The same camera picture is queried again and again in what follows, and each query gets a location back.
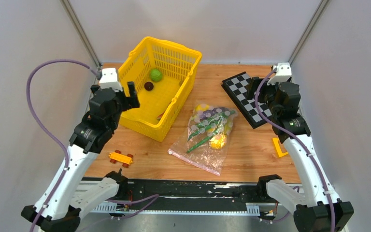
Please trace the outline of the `clear zip top bag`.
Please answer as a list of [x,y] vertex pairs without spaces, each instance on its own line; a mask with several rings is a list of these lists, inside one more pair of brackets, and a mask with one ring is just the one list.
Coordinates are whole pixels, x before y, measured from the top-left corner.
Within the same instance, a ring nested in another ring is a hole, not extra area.
[[237,116],[233,108],[198,104],[185,132],[170,146],[168,154],[220,176]]

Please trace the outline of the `yellow plastic basket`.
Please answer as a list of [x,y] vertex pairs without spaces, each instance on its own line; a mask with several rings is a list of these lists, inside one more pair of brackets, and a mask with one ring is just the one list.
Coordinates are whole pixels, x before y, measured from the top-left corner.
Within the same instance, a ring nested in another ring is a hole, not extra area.
[[[118,80],[125,92],[134,82],[140,107],[122,113],[119,125],[162,142],[193,89],[202,53],[184,45],[144,37],[118,68]],[[160,82],[150,80],[153,68],[163,73]],[[144,89],[152,82],[154,89]],[[164,113],[161,120],[156,117]]]

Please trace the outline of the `green bean pod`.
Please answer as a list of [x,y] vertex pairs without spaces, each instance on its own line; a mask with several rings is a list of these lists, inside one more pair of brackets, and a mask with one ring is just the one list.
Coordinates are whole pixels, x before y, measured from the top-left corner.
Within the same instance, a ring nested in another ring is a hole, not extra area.
[[190,124],[189,124],[189,135],[188,141],[199,134],[203,133],[214,133],[216,129],[224,129],[225,125],[232,121],[232,117],[235,116],[236,113],[225,116],[221,114],[216,114],[208,119],[200,119],[200,115],[195,115],[191,117]]
[[204,143],[208,142],[212,138],[213,138],[213,135],[205,137],[204,139],[202,139],[201,141],[199,141],[195,145],[193,145],[191,148],[189,148],[186,151],[186,153],[190,153],[191,151],[197,149],[198,147],[202,146]]

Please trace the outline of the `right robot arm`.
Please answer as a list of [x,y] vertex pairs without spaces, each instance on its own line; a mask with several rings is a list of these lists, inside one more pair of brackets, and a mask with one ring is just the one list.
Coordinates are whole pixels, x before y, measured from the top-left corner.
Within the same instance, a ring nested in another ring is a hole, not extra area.
[[279,176],[265,176],[265,183],[256,189],[257,197],[282,204],[299,232],[342,231],[354,209],[341,200],[319,162],[310,129],[298,113],[299,85],[290,80],[270,84],[268,78],[252,77],[246,89],[247,99],[254,100],[260,117],[272,125],[292,158],[304,191],[299,194]]

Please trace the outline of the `dark brown round fruit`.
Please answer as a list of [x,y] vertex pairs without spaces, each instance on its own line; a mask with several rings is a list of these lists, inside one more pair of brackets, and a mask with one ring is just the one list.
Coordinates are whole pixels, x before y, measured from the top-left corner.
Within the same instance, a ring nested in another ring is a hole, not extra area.
[[147,91],[151,91],[154,89],[154,84],[152,82],[145,82],[144,89]]

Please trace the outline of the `yellow lemon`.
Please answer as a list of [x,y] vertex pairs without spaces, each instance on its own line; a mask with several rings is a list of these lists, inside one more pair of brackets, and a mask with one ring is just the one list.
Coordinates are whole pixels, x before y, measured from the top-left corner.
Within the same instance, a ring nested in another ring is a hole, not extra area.
[[210,107],[210,106],[207,105],[207,104],[199,104],[199,105],[196,106],[195,111],[196,111],[197,113],[198,113],[198,112],[204,112],[204,111],[208,110],[209,107]]

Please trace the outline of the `purple eggplant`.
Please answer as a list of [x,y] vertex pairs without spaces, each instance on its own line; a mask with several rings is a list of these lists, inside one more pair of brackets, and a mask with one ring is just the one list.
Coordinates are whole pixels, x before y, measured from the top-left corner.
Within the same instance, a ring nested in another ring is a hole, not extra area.
[[205,110],[202,112],[202,114],[200,115],[200,119],[208,119],[216,114],[221,114],[221,115],[225,115],[225,116],[229,116],[229,115],[232,115],[235,113],[235,110],[232,110],[232,109],[228,109],[228,108],[225,108],[225,107],[217,107],[217,108],[213,108],[213,109],[208,109],[208,110]]

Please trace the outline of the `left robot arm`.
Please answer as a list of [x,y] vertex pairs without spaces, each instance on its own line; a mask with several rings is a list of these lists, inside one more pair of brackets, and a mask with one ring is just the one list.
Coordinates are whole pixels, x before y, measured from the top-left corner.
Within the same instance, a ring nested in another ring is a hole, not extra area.
[[140,106],[134,82],[128,82],[129,96],[122,87],[93,85],[89,111],[75,127],[68,147],[61,146],[65,159],[51,184],[21,215],[44,232],[74,232],[81,220],[107,199],[122,200],[128,195],[128,179],[111,171],[99,183],[76,196],[75,191],[87,169],[101,153],[118,127],[122,112]]

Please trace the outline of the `green round vegetable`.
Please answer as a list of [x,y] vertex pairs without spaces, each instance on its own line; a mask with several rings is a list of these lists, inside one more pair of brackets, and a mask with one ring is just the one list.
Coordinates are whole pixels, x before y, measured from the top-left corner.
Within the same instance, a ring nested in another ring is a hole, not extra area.
[[149,77],[153,82],[160,82],[163,79],[163,73],[159,69],[153,68],[150,70]]

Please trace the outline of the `watermelon slice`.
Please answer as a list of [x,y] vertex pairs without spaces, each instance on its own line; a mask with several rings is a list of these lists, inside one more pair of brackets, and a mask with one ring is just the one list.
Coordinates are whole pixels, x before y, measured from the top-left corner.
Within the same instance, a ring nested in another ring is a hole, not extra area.
[[161,120],[163,116],[164,116],[164,113],[161,113],[160,115],[158,115],[158,116],[156,117],[156,119],[157,119],[157,120]]

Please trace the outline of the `yellow mango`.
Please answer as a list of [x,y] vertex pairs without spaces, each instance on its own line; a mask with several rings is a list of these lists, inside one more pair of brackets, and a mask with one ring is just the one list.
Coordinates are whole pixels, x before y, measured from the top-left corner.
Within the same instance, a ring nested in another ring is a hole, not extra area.
[[226,134],[217,134],[209,140],[209,145],[213,149],[222,149],[227,144],[227,141],[228,136]]

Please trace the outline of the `yellow toy car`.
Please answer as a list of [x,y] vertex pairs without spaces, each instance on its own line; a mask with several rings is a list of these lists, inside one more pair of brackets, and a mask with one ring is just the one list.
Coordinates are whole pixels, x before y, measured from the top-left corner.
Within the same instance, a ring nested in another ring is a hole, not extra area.
[[118,162],[122,164],[123,167],[128,168],[133,163],[133,155],[124,155],[120,150],[115,150],[109,154],[110,163],[117,164]]

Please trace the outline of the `black white chessboard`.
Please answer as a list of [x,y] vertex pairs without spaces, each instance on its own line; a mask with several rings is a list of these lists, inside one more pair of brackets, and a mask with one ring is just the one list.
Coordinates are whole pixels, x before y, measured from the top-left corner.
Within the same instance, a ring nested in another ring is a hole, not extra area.
[[259,114],[254,99],[246,98],[246,86],[249,84],[251,76],[246,72],[239,73],[222,81],[221,87],[240,110],[244,118],[253,129],[267,123]]

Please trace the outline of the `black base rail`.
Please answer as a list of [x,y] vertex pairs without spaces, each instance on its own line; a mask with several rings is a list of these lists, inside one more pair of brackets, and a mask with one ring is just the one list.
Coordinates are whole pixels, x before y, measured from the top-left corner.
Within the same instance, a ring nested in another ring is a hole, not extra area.
[[132,206],[103,202],[93,209],[96,213],[127,216],[139,211],[149,201],[159,197],[142,211],[144,214],[166,215],[226,215],[258,216],[275,210],[276,200],[261,197],[256,183],[130,179],[125,195],[117,200],[137,201]]

